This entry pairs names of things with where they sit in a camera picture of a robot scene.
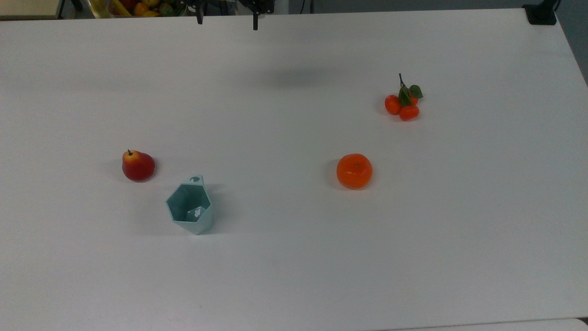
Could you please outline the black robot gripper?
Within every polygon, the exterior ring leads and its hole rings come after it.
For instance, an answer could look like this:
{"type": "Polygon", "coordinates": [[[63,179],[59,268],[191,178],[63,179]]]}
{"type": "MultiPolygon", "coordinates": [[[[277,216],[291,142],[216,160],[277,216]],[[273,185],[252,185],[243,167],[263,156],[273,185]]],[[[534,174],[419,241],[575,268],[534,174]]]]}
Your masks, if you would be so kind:
{"type": "Polygon", "coordinates": [[[273,13],[275,0],[189,0],[187,14],[197,15],[199,25],[204,15],[253,15],[253,30],[258,31],[259,14],[273,13]]]}

